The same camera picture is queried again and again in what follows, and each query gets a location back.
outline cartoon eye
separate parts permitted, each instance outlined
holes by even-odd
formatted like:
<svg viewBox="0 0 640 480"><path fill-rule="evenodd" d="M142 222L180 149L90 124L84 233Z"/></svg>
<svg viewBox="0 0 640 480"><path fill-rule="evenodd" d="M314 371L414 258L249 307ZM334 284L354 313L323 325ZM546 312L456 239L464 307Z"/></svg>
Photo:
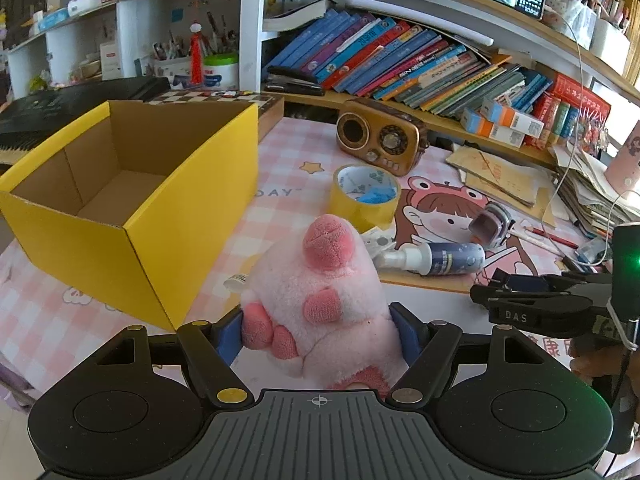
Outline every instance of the cartoon eye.
<svg viewBox="0 0 640 480"><path fill-rule="evenodd" d="M408 181L409 187L415 191L427 191L433 184L421 176L412 176Z"/></svg>
<svg viewBox="0 0 640 480"><path fill-rule="evenodd" d="M468 194L473 200L482 200L482 195L473 189L469 189L468 187L465 189L466 194Z"/></svg>

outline white container with green lid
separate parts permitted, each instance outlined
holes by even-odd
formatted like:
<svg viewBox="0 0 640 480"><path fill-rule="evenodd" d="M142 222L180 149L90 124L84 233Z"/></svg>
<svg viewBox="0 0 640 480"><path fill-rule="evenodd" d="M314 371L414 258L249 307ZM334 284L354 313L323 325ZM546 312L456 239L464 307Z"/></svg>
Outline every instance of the white container with green lid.
<svg viewBox="0 0 640 480"><path fill-rule="evenodd" d="M238 90L239 57L237 52L206 56L203 65L205 86L216 90Z"/></svg>

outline pink toy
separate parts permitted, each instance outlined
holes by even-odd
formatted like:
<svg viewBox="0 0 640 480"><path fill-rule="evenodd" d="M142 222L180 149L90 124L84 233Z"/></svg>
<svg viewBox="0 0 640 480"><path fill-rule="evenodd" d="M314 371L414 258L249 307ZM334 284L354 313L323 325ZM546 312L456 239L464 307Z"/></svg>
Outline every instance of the pink toy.
<svg viewBox="0 0 640 480"><path fill-rule="evenodd" d="M318 388L375 388L405 372L400 338L362 238L346 220L317 218L273 244L241 295L242 342Z"/></svg>

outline roll of tape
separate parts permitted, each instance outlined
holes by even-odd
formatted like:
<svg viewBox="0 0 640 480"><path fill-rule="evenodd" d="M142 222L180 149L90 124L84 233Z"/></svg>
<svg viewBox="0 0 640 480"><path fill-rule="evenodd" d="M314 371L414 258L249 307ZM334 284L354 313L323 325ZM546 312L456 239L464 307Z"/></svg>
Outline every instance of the roll of tape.
<svg viewBox="0 0 640 480"><path fill-rule="evenodd" d="M370 204L357 199L374 188L391 188L396 195L388 202ZM329 198L329 213L351 222L359 233L373 227L388 229L400 200L400 183L391 173L373 166L349 165L335 171Z"/></svg>

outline person's hand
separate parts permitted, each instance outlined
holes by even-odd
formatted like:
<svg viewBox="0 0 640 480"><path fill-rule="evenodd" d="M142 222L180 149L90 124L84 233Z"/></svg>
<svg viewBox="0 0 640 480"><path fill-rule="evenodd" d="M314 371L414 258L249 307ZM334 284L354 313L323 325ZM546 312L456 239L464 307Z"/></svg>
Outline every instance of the person's hand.
<svg viewBox="0 0 640 480"><path fill-rule="evenodd" d="M569 355L575 359L569 363L569 366L574 374L591 384L591 378L618 375L624 354L625 348L619 345L601 348L578 357L574 345L571 344ZM640 398L640 354L638 352L631 355L626 374L631 380L631 387L636 397ZM636 409L636 422L640 423L640 404Z"/></svg>

